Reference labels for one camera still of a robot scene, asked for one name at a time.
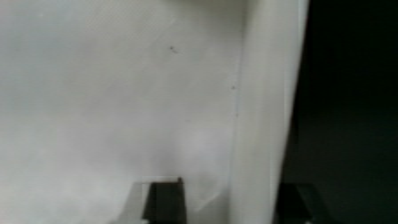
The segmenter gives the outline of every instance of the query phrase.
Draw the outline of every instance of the white surface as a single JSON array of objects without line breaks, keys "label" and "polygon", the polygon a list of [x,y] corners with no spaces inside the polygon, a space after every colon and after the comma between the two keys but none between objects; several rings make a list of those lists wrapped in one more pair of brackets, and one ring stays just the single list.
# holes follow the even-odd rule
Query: white surface
[{"label": "white surface", "polygon": [[251,0],[232,181],[232,224],[273,222],[306,0]]},{"label": "white surface", "polygon": [[241,0],[0,1],[4,224],[130,223],[164,175],[226,223],[242,17]]}]

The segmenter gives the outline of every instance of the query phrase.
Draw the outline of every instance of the dark background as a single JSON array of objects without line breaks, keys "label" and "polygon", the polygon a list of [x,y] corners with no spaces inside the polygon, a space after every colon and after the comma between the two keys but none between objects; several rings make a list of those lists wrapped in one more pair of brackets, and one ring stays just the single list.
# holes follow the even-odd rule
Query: dark background
[{"label": "dark background", "polygon": [[283,181],[347,224],[398,223],[398,1],[312,2]]}]

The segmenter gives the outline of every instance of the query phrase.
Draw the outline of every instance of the white wall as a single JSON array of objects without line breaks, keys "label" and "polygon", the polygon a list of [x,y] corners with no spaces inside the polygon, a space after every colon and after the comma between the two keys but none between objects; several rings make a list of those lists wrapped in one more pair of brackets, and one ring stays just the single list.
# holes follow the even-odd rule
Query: white wall
[{"label": "white wall", "polygon": [[306,6],[306,0],[253,0],[249,4],[232,170],[232,224],[273,222]]},{"label": "white wall", "polygon": [[148,176],[226,223],[242,27],[241,0],[0,1],[2,223],[121,220]]}]

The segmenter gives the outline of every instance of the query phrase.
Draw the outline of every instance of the black object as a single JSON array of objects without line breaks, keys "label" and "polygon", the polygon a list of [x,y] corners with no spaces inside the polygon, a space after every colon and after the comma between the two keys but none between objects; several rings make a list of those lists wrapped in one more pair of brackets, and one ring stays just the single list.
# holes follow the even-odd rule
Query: black object
[{"label": "black object", "polygon": [[184,180],[152,183],[143,219],[150,224],[187,224]]},{"label": "black object", "polygon": [[276,213],[278,224],[342,224],[312,184],[281,184]]}]

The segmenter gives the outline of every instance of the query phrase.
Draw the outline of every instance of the white panel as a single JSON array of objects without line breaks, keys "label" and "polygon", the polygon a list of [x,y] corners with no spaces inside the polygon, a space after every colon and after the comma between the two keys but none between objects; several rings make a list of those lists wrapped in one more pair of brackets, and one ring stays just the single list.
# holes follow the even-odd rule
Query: white panel
[{"label": "white panel", "polygon": [[232,224],[273,222],[306,1],[251,0],[239,92]]},{"label": "white panel", "polygon": [[4,224],[132,223],[152,176],[185,178],[191,223],[226,223],[241,2],[0,1]]}]

